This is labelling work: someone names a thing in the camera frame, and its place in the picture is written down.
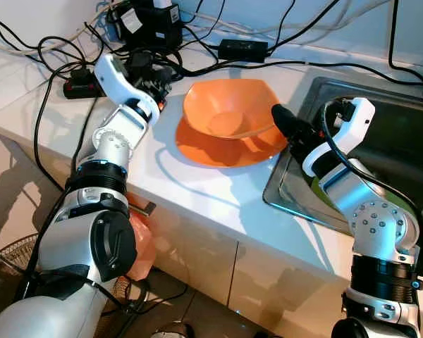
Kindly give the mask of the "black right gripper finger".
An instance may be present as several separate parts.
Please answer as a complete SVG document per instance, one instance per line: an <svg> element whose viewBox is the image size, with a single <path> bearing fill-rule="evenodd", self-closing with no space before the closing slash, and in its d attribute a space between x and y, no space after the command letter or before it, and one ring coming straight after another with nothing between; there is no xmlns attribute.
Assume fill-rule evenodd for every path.
<svg viewBox="0 0 423 338"><path fill-rule="evenodd" d="M275 126L283 137L293 139L302 137L308 131L308 123L299 119L288 107L283 104L274 104L271 107L271 116Z"/></svg>

